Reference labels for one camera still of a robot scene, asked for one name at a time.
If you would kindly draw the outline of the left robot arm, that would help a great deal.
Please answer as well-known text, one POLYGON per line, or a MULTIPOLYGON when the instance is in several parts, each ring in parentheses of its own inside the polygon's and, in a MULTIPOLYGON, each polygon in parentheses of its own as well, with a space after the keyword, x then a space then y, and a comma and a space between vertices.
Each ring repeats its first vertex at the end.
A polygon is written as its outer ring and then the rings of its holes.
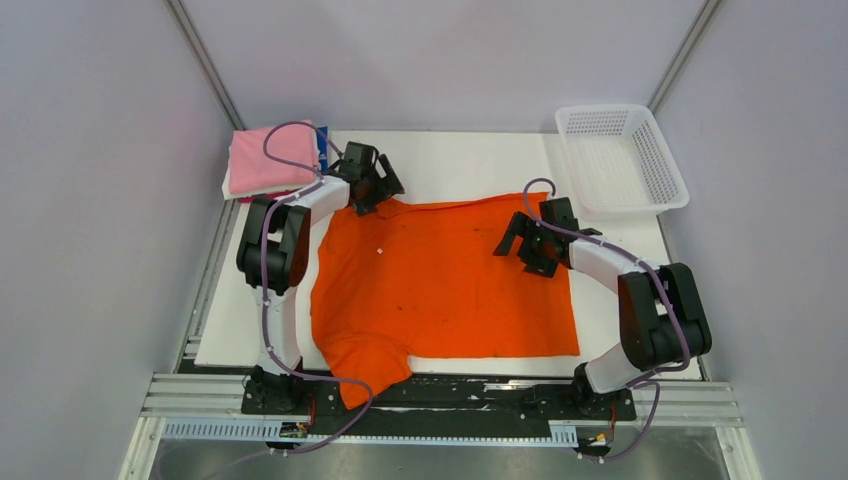
POLYGON ((404 191, 384 153, 350 142, 341 158, 307 186, 281 199, 260 196, 252 201, 236 266, 257 303, 260 353, 245 387, 243 412, 293 413, 305 403, 296 293, 308 267, 312 226, 340 210, 374 213, 380 203, 404 191))

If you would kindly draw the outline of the white plastic basket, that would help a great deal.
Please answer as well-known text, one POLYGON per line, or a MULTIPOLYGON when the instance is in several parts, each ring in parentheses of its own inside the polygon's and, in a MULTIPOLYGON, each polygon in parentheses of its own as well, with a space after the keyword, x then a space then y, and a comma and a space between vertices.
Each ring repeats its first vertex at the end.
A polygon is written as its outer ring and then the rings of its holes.
POLYGON ((688 205, 685 181, 647 107, 566 106, 554 120, 567 175, 587 218, 656 216, 688 205))

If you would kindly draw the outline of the red folded t shirt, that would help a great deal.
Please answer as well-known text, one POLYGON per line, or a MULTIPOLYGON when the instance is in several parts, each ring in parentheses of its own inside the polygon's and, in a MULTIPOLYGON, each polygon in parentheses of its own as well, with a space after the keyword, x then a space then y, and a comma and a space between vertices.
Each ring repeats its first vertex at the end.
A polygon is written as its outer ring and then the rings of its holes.
POLYGON ((286 197, 287 195, 291 195, 293 193, 294 193, 294 190, 286 190, 286 191, 279 191, 279 192, 268 192, 268 193, 257 193, 257 194, 254 194, 254 195, 238 197, 236 199, 236 201, 239 202, 239 203, 242 203, 242 204, 249 204, 249 203, 253 202, 254 200, 256 200, 257 198, 267 197, 267 198, 277 200, 277 199, 286 197))

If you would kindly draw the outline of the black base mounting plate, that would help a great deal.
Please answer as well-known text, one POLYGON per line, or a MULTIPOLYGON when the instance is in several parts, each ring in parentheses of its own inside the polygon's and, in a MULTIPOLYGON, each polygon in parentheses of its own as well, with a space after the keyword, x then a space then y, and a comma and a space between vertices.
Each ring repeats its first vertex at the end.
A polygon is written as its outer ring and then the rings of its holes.
POLYGON ((347 408, 336 382, 304 380, 300 406, 311 434, 356 436, 542 438, 553 421, 610 426, 636 418, 628 390, 594 394, 583 379, 414 374, 377 394, 368 409, 347 408))

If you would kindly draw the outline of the aluminium frame post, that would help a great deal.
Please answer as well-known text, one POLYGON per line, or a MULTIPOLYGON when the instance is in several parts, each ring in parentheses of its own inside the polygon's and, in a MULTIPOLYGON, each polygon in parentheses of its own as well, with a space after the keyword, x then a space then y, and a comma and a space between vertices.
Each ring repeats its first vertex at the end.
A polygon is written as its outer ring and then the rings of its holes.
POLYGON ((210 87, 218 105, 221 107, 228 123, 235 130, 244 130, 245 123, 239 114, 238 109, 214 64, 214 61, 209 54, 202 36, 185 3, 180 0, 165 0, 164 5, 169 10, 170 15, 191 51, 194 60, 199 66, 205 81, 210 87))
POLYGON ((701 3, 698 12, 647 103, 647 108, 655 116, 662 109, 665 101, 683 74, 691 56, 700 44, 702 37, 707 32, 715 15, 723 4, 723 0, 705 0, 701 3))

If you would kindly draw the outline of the white folded t shirt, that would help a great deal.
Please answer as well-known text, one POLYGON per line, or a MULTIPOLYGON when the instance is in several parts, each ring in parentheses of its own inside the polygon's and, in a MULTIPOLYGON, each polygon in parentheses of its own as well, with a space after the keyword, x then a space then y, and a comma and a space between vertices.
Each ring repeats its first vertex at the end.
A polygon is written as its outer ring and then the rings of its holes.
POLYGON ((265 194, 270 194, 272 197, 276 197, 282 195, 285 192, 295 191, 302 188, 302 185, 279 185, 250 190, 243 193, 232 193, 230 190, 230 180, 231 169, 227 168, 221 185, 221 191, 225 200, 248 201, 250 198, 265 194))

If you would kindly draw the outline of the aluminium frame post right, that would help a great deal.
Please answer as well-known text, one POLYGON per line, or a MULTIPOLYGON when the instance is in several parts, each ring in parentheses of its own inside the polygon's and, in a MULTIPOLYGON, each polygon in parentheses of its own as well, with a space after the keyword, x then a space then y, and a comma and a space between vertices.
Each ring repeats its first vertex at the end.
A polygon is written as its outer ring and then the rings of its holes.
POLYGON ((698 12, 647 103, 647 108, 655 116, 662 109, 665 101, 683 74, 691 56, 700 44, 702 37, 707 32, 715 15, 723 4, 723 0, 705 0, 701 3, 698 12))

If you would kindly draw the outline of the orange t shirt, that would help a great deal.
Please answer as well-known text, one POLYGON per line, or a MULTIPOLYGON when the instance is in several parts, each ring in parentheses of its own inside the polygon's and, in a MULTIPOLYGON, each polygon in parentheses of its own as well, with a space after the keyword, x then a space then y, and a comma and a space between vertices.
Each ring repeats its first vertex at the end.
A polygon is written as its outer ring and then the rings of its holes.
POLYGON ((471 202, 396 199, 334 213, 318 248, 313 340, 353 409, 407 379, 420 358, 524 358, 580 352, 569 276, 497 256, 518 193, 471 202))

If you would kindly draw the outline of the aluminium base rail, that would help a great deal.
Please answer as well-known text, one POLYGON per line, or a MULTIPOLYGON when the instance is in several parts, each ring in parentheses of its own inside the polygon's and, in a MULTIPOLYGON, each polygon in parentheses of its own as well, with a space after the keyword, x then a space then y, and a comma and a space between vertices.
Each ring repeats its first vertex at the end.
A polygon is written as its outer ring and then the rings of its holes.
POLYGON ((710 428, 730 478, 761 477, 733 391, 721 382, 661 380, 594 396, 567 378, 416 375, 358 412, 329 382, 306 383, 288 406, 250 388, 245 375, 184 373, 154 376, 120 475, 147 478, 165 439, 569 449, 600 433, 621 451, 630 426, 710 428))

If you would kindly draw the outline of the blue folded t shirt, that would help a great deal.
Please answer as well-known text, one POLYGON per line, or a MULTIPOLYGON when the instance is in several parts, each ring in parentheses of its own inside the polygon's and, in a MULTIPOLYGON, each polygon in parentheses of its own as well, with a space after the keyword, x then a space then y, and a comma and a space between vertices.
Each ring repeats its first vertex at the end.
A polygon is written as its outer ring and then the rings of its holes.
POLYGON ((316 150, 318 152, 319 166, 322 170, 327 169, 329 166, 327 142, 328 134, 329 128, 327 126, 321 126, 319 128, 319 132, 316 133, 316 150))

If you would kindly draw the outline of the pink folded t shirt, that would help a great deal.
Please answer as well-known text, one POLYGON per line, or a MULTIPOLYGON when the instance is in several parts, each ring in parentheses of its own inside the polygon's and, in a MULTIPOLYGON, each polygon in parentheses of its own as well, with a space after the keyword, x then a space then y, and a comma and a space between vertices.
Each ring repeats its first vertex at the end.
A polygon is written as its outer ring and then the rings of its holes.
POLYGON ((279 185, 306 186, 315 179, 318 166, 316 133, 304 125, 285 126, 268 140, 267 150, 276 158, 297 163, 281 163, 265 154, 263 145, 272 127, 234 131, 228 149, 231 169, 230 190, 243 193, 279 185))

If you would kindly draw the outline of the aluminium frame post left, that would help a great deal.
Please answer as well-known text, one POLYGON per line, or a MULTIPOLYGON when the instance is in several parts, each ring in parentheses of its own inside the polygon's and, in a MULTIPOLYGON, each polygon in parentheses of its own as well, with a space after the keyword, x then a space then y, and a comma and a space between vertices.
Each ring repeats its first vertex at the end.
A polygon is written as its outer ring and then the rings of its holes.
POLYGON ((170 15, 191 51, 194 60, 199 66, 205 81, 210 87, 218 105, 221 107, 228 123, 235 130, 244 130, 245 123, 239 114, 238 109, 214 64, 214 61, 209 54, 202 36, 185 3, 180 0, 165 0, 164 5, 169 10, 170 15))

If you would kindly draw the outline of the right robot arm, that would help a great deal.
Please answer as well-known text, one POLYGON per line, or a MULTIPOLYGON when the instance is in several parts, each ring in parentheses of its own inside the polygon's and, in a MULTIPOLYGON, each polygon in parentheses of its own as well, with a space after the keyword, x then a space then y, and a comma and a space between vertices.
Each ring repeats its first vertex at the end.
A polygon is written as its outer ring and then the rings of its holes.
POLYGON ((580 228, 566 197, 540 202, 537 215, 514 213, 494 253, 507 256, 512 250, 527 273, 551 278, 563 266, 593 278, 617 297, 618 343, 576 367, 566 390, 566 399, 584 417, 598 416, 659 372, 686 369, 712 348, 691 268, 654 265, 600 231, 580 228))

